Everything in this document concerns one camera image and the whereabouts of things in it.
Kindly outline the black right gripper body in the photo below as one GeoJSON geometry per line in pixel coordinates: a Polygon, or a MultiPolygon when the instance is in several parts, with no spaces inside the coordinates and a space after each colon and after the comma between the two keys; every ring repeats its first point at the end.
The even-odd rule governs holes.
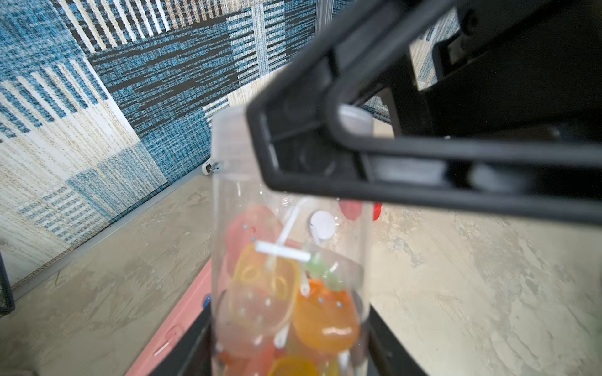
{"type": "Polygon", "coordinates": [[[599,1],[461,1],[458,30],[435,42],[435,82],[410,60],[387,99],[396,136],[601,138],[599,1]]]}

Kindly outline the white jar lid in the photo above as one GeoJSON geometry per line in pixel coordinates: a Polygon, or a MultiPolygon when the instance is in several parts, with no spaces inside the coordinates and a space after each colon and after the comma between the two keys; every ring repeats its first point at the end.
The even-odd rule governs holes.
{"type": "Polygon", "coordinates": [[[314,212],[310,217],[309,227],[314,241],[318,244],[334,236],[337,223],[330,212],[320,210],[314,212]]]}

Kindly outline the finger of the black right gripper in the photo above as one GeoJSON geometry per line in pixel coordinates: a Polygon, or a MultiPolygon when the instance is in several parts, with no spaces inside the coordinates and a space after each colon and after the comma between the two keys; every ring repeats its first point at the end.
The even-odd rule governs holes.
{"type": "Polygon", "coordinates": [[[410,60],[435,82],[432,47],[458,30],[461,1],[357,1],[247,109],[276,191],[560,222],[601,222],[601,138],[396,136],[387,99],[410,60]]]}

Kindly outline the patterned lid candy jar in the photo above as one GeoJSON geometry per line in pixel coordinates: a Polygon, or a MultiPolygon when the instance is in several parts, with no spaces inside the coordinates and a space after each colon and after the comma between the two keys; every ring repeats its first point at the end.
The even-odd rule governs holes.
{"type": "Polygon", "coordinates": [[[213,374],[367,374],[373,204],[352,221],[339,200],[215,178],[213,374]],[[317,244],[309,222],[320,210],[337,227],[317,244]]]}

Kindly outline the red jar lid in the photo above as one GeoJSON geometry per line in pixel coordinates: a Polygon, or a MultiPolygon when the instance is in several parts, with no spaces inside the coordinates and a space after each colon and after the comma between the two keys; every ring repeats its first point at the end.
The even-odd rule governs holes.
{"type": "MultiPolygon", "coordinates": [[[[350,201],[350,200],[339,200],[339,207],[344,217],[348,220],[357,220],[362,216],[363,202],[350,201]]],[[[374,203],[373,208],[373,220],[379,219],[382,212],[382,203],[374,203]]]]}

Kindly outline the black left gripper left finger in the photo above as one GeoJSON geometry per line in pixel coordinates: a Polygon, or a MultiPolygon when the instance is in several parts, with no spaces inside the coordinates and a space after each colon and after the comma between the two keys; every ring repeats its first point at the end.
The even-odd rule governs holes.
{"type": "Polygon", "coordinates": [[[212,374],[211,323],[211,305],[208,305],[150,376],[210,376],[212,374]]]}

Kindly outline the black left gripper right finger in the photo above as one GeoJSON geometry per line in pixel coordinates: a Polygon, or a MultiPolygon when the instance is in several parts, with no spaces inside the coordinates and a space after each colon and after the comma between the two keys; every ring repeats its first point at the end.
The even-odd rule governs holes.
{"type": "Polygon", "coordinates": [[[427,376],[373,306],[368,329],[367,376],[427,376]]]}

